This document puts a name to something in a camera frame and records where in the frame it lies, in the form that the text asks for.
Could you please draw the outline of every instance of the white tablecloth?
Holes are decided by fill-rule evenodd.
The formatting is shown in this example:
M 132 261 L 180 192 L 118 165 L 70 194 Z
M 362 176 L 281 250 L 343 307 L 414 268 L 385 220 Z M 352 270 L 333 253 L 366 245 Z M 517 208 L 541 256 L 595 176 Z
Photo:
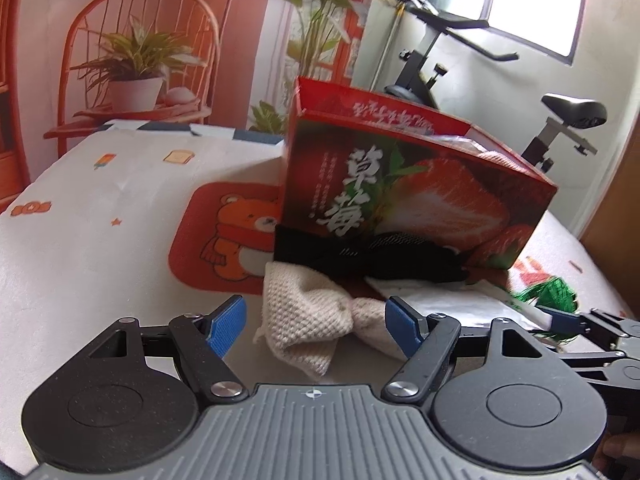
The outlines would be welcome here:
M 165 324 L 185 312 L 210 312 L 228 298 L 229 292 L 181 282 L 170 269 L 168 253 L 201 186 L 278 184 L 282 145 L 233 136 L 232 130 L 218 128 L 203 137 L 127 130 L 93 134 L 0 215 L 0 460 L 22 473 L 35 465 L 20 428 L 24 401 L 114 320 L 135 316 L 142 325 Z M 185 150 L 194 157 L 186 164 L 165 161 L 176 150 L 178 160 Z M 116 156 L 96 168 L 107 154 Z M 31 202 L 50 202 L 50 208 L 12 216 L 17 205 Z M 524 254 L 530 256 L 521 258 L 525 266 L 540 263 L 546 272 L 565 277 L 584 310 L 624 309 L 581 245 L 551 215 Z M 512 272 L 512 280 L 520 274 Z M 249 388 L 260 382 L 307 382 L 301 372 L 277 361 L 263 341 L 252 343 L 261 300 L 244 296 L 248 325 L 227 363 Z M 326 382 L 372 383 L 379 389 L 398 365 L 348 337 L 338 346 Z

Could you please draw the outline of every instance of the red wooden chair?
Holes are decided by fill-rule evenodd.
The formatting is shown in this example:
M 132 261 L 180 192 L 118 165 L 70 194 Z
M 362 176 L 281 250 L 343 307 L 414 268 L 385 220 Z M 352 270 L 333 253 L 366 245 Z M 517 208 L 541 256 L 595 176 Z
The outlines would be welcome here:
M 218 22 L 204 0 L 94 0 L 76 16 L 66 35 L 58 91 L 58 125 L 44 134 L 45 139 L 58 140 L 58 157 L 66 153 L 67 139 L 86 137 L 104 122 L 99 117 L 86 116 L 87 111 L 91 115 L 109 104 L 106 82 L 88 90 L 89 78 L 81 78 L 84 71 L 69 70 L 70 67 L 104 54 L 98 49 L 103 33 L 130 34 L 130 16 L 138 18 L 147 30 L 185 35 L 193 54 L 205 62 L 204 66 L 188 66 L 183 74 L 173 74 L 167 85 L 167 89 L 189 88 L 200 100 L 197 109 L 162 120 L 203 123 L 211 114 L 209 88 L 214 84 L 212 74 L 215 75 L 219 63 L 220 34 Z

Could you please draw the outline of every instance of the human hand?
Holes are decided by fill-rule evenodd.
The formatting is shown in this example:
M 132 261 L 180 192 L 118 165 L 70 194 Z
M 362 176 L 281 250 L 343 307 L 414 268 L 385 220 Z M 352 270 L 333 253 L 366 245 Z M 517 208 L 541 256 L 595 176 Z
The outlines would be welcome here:
M 596 469 L 603 471 L 610 458 L 617 459 L 623 456 L 640 460 L 640 431 L 613 436 L 606 434 L 591 463 Z

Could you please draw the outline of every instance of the red box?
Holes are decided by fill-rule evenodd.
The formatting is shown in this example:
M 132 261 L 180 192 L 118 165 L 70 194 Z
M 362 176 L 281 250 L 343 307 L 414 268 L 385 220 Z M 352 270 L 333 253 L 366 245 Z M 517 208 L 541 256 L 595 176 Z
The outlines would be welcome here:
M 456 248 L 469 266 L 511 267 L 557 190 L 470 123 L 311 79 L 298 81 L 286 144 L 284 226 L 343 239 L 409 232 Z

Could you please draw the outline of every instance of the checkered edge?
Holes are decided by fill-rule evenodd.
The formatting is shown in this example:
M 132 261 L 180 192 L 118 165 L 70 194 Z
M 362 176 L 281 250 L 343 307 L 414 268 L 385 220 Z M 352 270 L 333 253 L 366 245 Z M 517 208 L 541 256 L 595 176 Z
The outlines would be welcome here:
M 247 142 L 258 142 L 260 144 L 279 144 L 284 138 L 280 135 L 265 134 L 262 132 L 250 132 L 248 130 L 238 130 L 234 128 L 222 128 L 220 126 L 210 126 L 208 124 L 179 124 L 163 123 L 162 121 L 127 121 L 113 119 L 107 121 L 96 129 L 97 132 L 107 130 L 143 130 L 157 133 L 177 133 L 184 132 L 195 137 L 219 137 L 224 139 L 245 140 Z

